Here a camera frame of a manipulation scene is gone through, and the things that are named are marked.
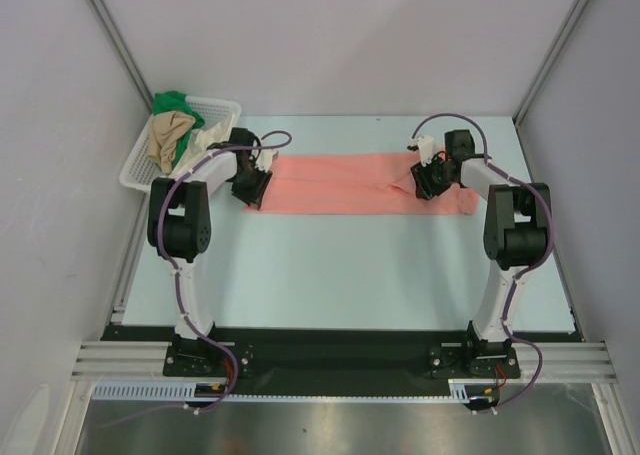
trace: green cloth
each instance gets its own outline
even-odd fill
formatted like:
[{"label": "green cloth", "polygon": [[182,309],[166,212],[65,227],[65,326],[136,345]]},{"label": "green cloth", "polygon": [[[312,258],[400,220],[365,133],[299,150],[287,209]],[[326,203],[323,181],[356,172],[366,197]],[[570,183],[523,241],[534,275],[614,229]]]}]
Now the green cloth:
[{"label": "green cloth", "polygon": [[[193,128],[201,128],[204,126],[204,118],[198,112],[193,110],[189,104],[185,101],[187,96],[184,93],[170,91],[164,93],[156,93],[156,97],[153,100],[153,115],[158,115],[159,113],[164,112],[172,112],[178,111],[182,113],[186,113],[187,115],[191,115],[196,119],[196,123],[193,124]],[[178,143],[176,143],[176,156],[173,159],[172,165],[175,166],[182,158],[185,150],[187,149],[187,145],[189,144],[189,138],[191,138],[191,129],[185,133]]]}]

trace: light blue table surface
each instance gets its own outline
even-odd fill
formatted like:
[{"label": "light blue table surface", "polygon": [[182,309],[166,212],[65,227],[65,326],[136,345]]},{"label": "light blue table surface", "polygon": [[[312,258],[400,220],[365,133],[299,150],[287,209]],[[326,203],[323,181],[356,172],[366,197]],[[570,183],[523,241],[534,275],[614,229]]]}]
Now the light blue table surface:
[{"label": "light blue table surface", "polygon": [[[287,154],[400,152],[422,117],[244,117],[262,135],[290,131]],[[529,179],[508,117],[477,117],[494,161]],[[438,119],[421,133],[467,128]],[[477,151],[482,149],[474,132]],[[486,204],[473,216],[269,215],[248,213],[228,185],[211,200],[213,237],[202,287],[218,326],[465,329],[484,293],[489,260],[482,245]],[[145,241],[123,318],[125,325],[174,325],[169,271]],[[556,263],[531,276],[515,328],[574,330]]]}]

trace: laundry basket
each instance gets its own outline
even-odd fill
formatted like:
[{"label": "laundry basket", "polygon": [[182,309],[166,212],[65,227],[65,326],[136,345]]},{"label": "laundry basket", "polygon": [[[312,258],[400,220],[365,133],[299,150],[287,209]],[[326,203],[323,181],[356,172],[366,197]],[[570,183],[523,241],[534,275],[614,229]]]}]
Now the laundry basket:
[{"label": "laundry basket", "polygon": [[[242,110],[236,102],[215,98],[187,96],[186,102],[204,118],[203,129],[211,128],[231,116],[231,124],[229,125],[229,130],[231,130],[238,123]],[[124,162],[119,177],[120,183],[125,187],[135,188],[146,193],[151,191],[153,179],[162,175],[160,167],[149,160],[149,123],[151,123],[151,118],[149,117],[147,120],[127,161]]]}]

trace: pink cloth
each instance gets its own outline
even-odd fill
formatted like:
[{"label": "pink cloth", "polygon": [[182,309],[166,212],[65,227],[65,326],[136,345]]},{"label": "pink cloth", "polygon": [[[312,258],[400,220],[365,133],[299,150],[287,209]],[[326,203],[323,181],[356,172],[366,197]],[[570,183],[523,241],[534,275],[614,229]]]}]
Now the pink cloth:
[{"label": "pink cloth", "polygon": [[279,157],[263,213],[309,215],[473,214],[478,194],[454,184],[433,200],[415,196],[417,152]]}]

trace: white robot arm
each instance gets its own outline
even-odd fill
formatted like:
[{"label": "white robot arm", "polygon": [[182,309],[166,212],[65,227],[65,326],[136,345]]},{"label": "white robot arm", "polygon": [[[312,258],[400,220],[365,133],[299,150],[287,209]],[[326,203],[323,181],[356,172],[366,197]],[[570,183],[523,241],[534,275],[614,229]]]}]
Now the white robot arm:
[{"label": "white robot arm", "polygon": [[[496,359],[505,361],[513,357],[510,335],[513,318],[528,279],[528,273],[520,272],[540,261],[547,248],[549,233],[544,207],[530,190],[497,173],[484,155],[475,153],[468,130],[446,133],[444,152],[436,151],[433,139],[424,136],[412,140],[409,148],[420,152],[420,162],[411,167],[417,197],[429,200],[452,183],[459,183],[475,190],[487,202],[483,241],[491,260],[489,277],[480,308],[469,322],[466,353],[462,358],[467,366],[488,360],[493,365],[487,367],[493,368]],[[529,187],[550,206],[547,185],[533,183]],[[516,221],[516,215],[529,219]]]},{"label": "white robot arm", "polygon": [[[252,147],[255,140],[255,135],[248,130],[234,128],[230,139],[219,144],[218,149],[239,145]],[[198,335],[186,322],[185,314],[202,334],[209,334],[214,326],[213,315],[206,303],[206,292],[202,290],[201,257],[197,256],[207,249],[211,239],[209,198],[224,182],[230,181],[231,193],[235,197],[259,208],[271,179],[271,162],[277,153],[272,149],[261,149],[253,157],[251,150],[244,150],[211,157],[216,148],[210,148],[203,157],[203,160],[205,157],[210,160],[194,172],[188,182],[180,184],[169,205],[173,210],[167,213],[163,222],[163,245],[177,268],[172,263],[167,263],[167,266],[172,273],[180,271],[175,283],[178,304],[182,306],[179,306],[181,316],[176,322],[175,333],[187,340],[197,340]],[[172,178],[157,178],[151,187],[147,236],[154,247],[158,247],[161,206],[174,183]]]}]

